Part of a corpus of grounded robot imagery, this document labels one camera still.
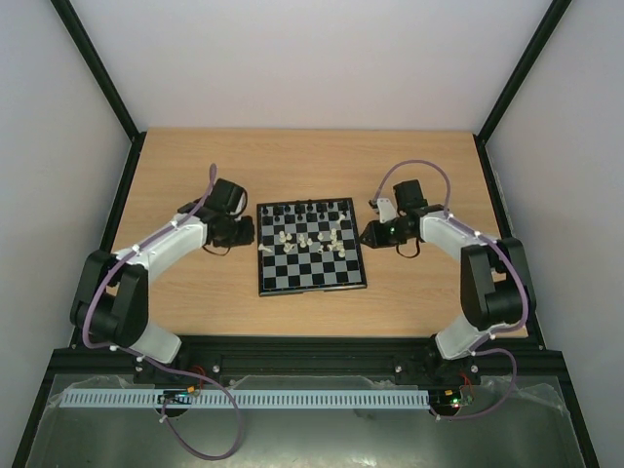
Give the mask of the black grey chessboard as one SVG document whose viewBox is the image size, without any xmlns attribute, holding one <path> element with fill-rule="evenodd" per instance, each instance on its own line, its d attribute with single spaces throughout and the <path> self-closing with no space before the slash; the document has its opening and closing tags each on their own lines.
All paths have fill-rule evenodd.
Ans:
<svg viewBox="0 0 624 468">
<path fill-rule="evenodd" d="M 340 204 L 346 201 L 349 210 Z M 268 215 L 262 207 L 267 206 Z M 258 295 L 364 289 L 368 285 L 350 198 L 260 203 L 256 206 Z"/>
</svg>

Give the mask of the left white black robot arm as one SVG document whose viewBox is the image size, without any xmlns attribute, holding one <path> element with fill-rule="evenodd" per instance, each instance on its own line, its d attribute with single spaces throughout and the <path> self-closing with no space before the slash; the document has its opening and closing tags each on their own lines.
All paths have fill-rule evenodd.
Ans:
<svg viewBox="0 0 624 468">
<path fill-rule="evenodd" d="M 253 218 L 242 186 L 212 178 L 200 199 L 180 207 L 156 232 L 117 252 L 97 250 L 84 264 L 70 311 L 90 349 L 127 349 L 164 365 L 181 339 L 149 317 L 152 283 L 188 254 L 209 246 L 230 250 L 254 241 Z"/>
</svg>

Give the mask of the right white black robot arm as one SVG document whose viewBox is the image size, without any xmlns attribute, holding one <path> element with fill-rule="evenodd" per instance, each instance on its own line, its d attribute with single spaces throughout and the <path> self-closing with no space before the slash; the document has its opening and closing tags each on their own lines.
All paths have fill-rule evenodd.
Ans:
<svg viewBox="0 0 624 468">
<path fill-rule="evenodd" d="M 434 380 L 449 380 L 459 360 L 501 333 L 523 328 L 536 299 L 522 242 L 495 239 L 468 226 L 445 205 L 431 205 L 418 180 L 393 187 L 394 200 L 370 200 L 378 219 L 367 224 L 360 242 L 372 249 L 398 249 L 409 240 L 431 244 L 459 263 L 458 317 L 435 333 L 424 368 Z"/>
</svg>

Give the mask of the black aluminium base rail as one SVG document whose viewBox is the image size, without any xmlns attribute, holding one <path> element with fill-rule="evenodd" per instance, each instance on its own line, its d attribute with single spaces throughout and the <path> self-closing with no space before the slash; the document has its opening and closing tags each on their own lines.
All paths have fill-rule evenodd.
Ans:
<svg viewBox="0 0 624 468">
<path fill-rule="evenodd" d="M 221 384 L 245 376 L 363 376 L 419 387 L 457 386 L 465 379 L 510 373 L 553 376 L 567 381 L 564 357 L 531 338 L 503 338 L 491 347 L 505 354 L 443 362 L 428 338 L 272 338 L 192 336 L 182 339 L 174 363 L 183 371 L 203 370 Z"/>
</svg>

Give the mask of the right black frame post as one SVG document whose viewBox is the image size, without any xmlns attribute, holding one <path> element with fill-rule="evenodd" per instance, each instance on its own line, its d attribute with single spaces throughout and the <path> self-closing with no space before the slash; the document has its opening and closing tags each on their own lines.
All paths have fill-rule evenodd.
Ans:
<svg viewBox="0 0 624 468">
<path fill-rule="evenodd" d="M 523 53 L 489 112 L 476 141 L 485 146 L 564 17 L 571 0 L 553 0 L 532 33 Z"/>
</svg>

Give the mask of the black frame post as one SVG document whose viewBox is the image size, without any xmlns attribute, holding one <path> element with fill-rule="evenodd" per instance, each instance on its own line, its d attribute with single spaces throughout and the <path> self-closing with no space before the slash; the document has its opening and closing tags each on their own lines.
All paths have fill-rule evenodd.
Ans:
<svg viewBox="0 0 624 468">
<path fill-rule="evenodd" d="M 129 141 L 143 140 L 144 134 L 138 129 L 72 3 L 69 0 L 52 0 L 51 4 Z"/>
<path fill-rule="evenodd" d="M 564 17 L 571 0 L 553 0 L 532 33 L 523 53 L 489 112 L 476 141 L 485 146 Z"/>
</svg>

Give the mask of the left black frame post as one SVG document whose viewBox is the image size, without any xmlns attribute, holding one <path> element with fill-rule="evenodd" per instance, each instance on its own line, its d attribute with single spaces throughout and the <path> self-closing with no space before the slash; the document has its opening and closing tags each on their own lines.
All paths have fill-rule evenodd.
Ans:
<svg viewBox="0 0 624 468">
<path fill-rule="evenodd" d="M 138 129 L 72 3 L 69 0 L 52 0 L 51 4 L 129 141 L 143 140 L 144 134 Z"/>
</svg>

